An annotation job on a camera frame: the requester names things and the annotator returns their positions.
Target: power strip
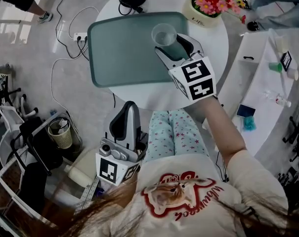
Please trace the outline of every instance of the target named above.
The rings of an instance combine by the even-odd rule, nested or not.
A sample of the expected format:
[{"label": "power strip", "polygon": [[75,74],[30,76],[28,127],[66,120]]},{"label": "power strip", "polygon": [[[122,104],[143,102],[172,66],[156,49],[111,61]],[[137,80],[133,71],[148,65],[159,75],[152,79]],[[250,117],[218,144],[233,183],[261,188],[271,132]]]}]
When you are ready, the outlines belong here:
[{"label": "power strip", "polygon": [[77,41],[78,37],[81,37],[80,41],[85,41],[85,37],[87,37],[87,33],[75,33],[74,41]]}]

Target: round white table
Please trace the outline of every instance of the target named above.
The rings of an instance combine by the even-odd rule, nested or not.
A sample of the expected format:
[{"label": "round white table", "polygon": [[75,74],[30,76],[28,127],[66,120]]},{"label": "round white table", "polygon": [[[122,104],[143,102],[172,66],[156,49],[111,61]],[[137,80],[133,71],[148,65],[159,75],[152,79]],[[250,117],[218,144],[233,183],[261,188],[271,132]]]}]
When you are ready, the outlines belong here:
[{"label": "round white table", "polygon": [[[181,12],[184,2],[185,0],[147,0],[141,7],[146,12]],[[118,6],[119,0],[108,1],[96,20],[120,17]],[[228,36],[223,20],[213,28],[202,28],[188,21],[188,35],[200,42],[204,55],[211,61],[216,81],[219,81],[228,57]],[[124,101],[134,101],[139,108],[152,111],[176,110],[193,104],[176,89],[173,82],[117,86],[110,87],[110,90]]]}]

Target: person's arm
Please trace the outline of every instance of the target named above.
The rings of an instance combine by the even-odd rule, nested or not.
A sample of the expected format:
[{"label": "person's arm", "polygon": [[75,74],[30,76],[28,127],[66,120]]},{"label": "person's arm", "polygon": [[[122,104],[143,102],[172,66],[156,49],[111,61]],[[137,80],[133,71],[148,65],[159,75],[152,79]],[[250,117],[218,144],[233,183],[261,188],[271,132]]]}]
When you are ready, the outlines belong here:
[{"label": "person's arm", "polygon": [[198,103],[209,123],[215,143],[224,162],[228,166],[228,162],[234,154],[246,149],[245,141],[223,107],[214,97],[202,99]]}]

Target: black cable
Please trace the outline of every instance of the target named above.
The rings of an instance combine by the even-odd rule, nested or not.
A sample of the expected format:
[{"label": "black cable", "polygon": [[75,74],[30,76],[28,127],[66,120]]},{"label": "black cable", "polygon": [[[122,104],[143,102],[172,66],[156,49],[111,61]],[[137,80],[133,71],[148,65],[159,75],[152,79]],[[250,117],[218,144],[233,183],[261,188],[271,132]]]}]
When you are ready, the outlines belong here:
[{"label": "black cable", "polygon": [[131,10],[132,10],[132,8],[130,8],[130,10],[129,10],[129,12],[128,12],[127,14],[123,14],[123,13],[121,13],[121,3],[119,4],[119,13],[120,13],[122,16],[127,16],[127,15],[129,15],[129,14],[131,13]]},{"label": "black cable", "polygon": [[224,169],[224,178],[225,178],[225,182],[227,182],[227,175],[226,175],[226,166],[225,166],[225,163],[224,163],[224,159],[223,159],[223,169]]},{"label": "black cable", "polygon": [[114,108],[115,108],[115,106],[116,106],[115,95],[114,95],[114,93],[112,93],[112,94],[113,94],[113,98],[114,98]]},{"label": "black cable", "polygon": [[58,42],[59,42],[60,44],[62,44],[62,45],[66,48],[66,51],[67,51],[69,57],[70,57],[71,59],[76,59],[76,58],[79,57],[79,55],[81,54],[81,52],[79,52],[79,54],[78,54],[76,57],[72,57],[71,54],[70,54],[69,51],[68,51],[68,47],[67,47],[63,42],[61,42],[61,41],[58,39],[57,27],[58,27],[58,25],[59,25],[59,23],[60,23],[60,20],[61,20],[61,18],[62,18],[62,15],[61,15],[61,13],[60,13],[60,11],[59,11],[59,6],[61,5],[61,3],[62,3],[63,1],[64,1],[64,0],[61,0],[60,3],[57,5],[57,12],[58,12],[58,14],[60,15],[60,18],[59,18],[58,23],[57,23],[56,28],[55,28],[55,31],[56,31],[56,38],[57,38]]},{"label": "black cable", "polygon": [[218,154],[217,154],[217,158],[216,158],[216,163],[215,163],[215,165],[218,167],[218,169],[219,169],[219,171],[220,171],[220,177],[221,177],[222,181],[224,182],[224,178],[223,178],[223,175],[222,175],[222,170],[221,170],[220,167],[217,165],[218,156],[219,156],[219,151],[218,151]]},{"label": "black cable", "polygon": [[77,45],[78,45],[78,48],[80,49],[81,54],[85,57],[85,59],[87,59],[87,61],[89,61],[89,59],[85,56],[85,54],[83,52],[83,49],[85,48],[85,44],[84,44],[83,48],[81,49],[81,47],[79,46],[79,41],[77,41]]}]

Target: blue object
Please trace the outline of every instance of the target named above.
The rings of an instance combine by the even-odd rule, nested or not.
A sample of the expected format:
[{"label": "blue object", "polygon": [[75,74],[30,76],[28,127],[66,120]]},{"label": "blue object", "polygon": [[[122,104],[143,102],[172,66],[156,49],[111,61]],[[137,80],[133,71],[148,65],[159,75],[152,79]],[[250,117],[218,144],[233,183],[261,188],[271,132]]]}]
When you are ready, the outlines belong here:
[{"label": "blue object", "polygon": [[100,188],[100,187],[96,187],[95,189],[95,192],[94,194],[97,196],[97,197],[100,197],[104,194],[104,189]]},{"label": "blue object", "polygon": [[244,118],[244,130],[245,131],[254,131],[256,130],[256,124],[254,116],[249,116]]},{"label": "blue object", "polygon": [[57,113],[57,110],[56,109],[54,109],[54,110],[50,110],[50,116],[53,116],[53,115],[55,115]]}]

